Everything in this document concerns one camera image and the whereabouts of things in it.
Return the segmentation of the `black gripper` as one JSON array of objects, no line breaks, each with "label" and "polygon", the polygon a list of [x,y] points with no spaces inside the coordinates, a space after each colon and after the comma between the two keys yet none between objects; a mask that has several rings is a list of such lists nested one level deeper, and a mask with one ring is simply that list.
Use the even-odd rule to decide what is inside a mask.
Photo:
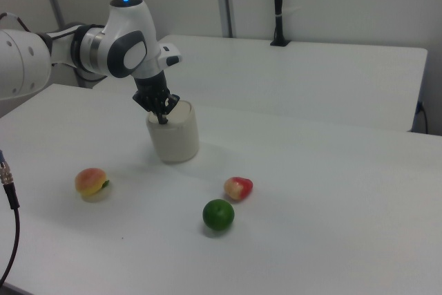
[{"label": "black gripper", "polygon": [[144,110],[157,116],[158,124],[168,123],[168,114],[180,100],[178,95],[171,94],[163,70],[149,78],[135,78],[137,92],[133,100]]}]

